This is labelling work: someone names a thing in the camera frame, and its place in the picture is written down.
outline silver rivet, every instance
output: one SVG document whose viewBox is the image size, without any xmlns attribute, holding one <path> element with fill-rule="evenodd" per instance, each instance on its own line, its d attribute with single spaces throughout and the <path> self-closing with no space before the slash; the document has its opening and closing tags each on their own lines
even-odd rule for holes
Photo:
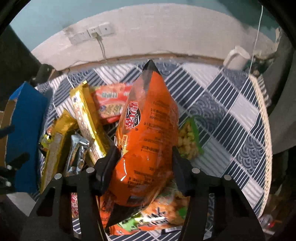
<svg viewBox="0 0 296 241">
<path fill-rule="evenodd" d="M 62 177 L 62 174 L 60 174 L 60 173 L 57 173 L 56 175 L 54 175 L 54 179 L 55 180 L 58 180 L 58 179 L 60 179 Z"/>
<path fill-rule="evenodd" d="M 93 167 L 89 167 L 88 169 L 86 169 L 87 173 L 92 173 L 94 172 L 94 168 Z"/>
<path fill-rule="evenodd" d="M 199 174 L 200 173 L 200 170 L 198 169 L 198 168 L 192 168 L 192 170 L 191 170 L 193 173 L 195 173 L 195 174 Z"/>
<path fill-rule="evenodd" d="M 231 176 L 229 176 L 229 175 L 224 175 L 224 179 L 227 180 L 227 181 L 230 181 L 230 180 L 231 180 Z"/>
</svg>

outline teal wall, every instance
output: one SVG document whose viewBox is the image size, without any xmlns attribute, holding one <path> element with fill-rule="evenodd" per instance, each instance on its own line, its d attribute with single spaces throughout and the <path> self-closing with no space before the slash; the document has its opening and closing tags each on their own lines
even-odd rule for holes
<svg viewBox="0 0 296 241">
<path fill-rule="evenodd" d="M 233 16 L 246 27 L 258 27 L 261 6 L 257 0 L 31 0 L 11 22 L 29 50 L 84 18 L 124 6 L 178 3 L 205 7 Z M 275 40 L 277 22 L 265 9 L 260 31 Z"/>
</svg>

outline brand logo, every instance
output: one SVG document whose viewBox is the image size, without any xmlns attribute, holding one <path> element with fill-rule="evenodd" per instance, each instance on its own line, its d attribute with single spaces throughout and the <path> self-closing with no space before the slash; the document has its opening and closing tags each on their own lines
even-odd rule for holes
<svg viewBox="0 0 296 241">
<path fill-rule="evenodd" d="M 125 125 L 127 129 L 133 129 L 140 123 L 141 112 L 138 108 L 138 102 L 131 101 L 126 109 Z"/>
</svg>

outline tablecloth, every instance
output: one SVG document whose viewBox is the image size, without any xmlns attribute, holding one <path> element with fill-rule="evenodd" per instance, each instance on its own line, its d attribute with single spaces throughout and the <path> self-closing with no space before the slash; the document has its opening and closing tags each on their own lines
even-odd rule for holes
<svg viewBox="0 0 296 241">
<path fill-rule="evenodd" d="M 221 177 L 229 174 L 243 191 L 255 214 L 260 216 L 266 205 L 271 182 L 271 138 L 264 98 L 256 78 L 221 66 L 188 62 L 184 59 L 155 59 L 155 64 L 178 104 L 179 125 L 188 116 L 199 126 L 200 142 L 205 153 L 192 165 L 205 173 Z M 96 68 L 64 74 L 37 89 L 52 94 L 44 117 L 44 131 L 63 109 L 73 116 L 69 97 L 71 88 L 84 80 L 89 85 L 132 83 L 147 60 L 133 60 L 99 65 Z M 109 137 L 115 135 L 116 123 L 105 126 Z M 44 157 L 40 154 L 40 172 Z M 209 199 L 210 217 L 205 238 L 211 235 L 213 198 Z M 79 220 L 73 221 L 80 233 Z M 138 232 L 131 236 L 110 236 L 111 240 L 174 241 L 180 231 L 170 234 Z"/>
</svg>

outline beige braided trim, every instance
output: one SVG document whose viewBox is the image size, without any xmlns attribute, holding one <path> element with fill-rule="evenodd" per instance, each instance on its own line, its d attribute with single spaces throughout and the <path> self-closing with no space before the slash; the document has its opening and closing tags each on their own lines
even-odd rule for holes
<svg viewBox="0 0 296 241">
<path fill-rule="evenodd" d="M 268 115 L 265 107 L 264 97 L 260 90 L 259 84 L 257 79 L 253 75 L 249 75 L 249 78 L 253 84 L 256 98 L 259 105 L 259 111 L 262 117 L 262 122 L 264 125 L 264 139 L 265 139 L 265 153 L 266 153 L 266 164 L 265 164 L 265 184 L 264 184 L 264 195 L 263 195 L 263 202 L 261 206 L 261 210 L 259 213 L 259 217 L 262 215 L 264 208 L 267 203 L 270 184 L 271 184 L 271 170 L 272 170 L 272 145 L 271 145 L 271 135 L 270 135 L 270 128 L 269 128 L 269 121 Z"/>
</svg>

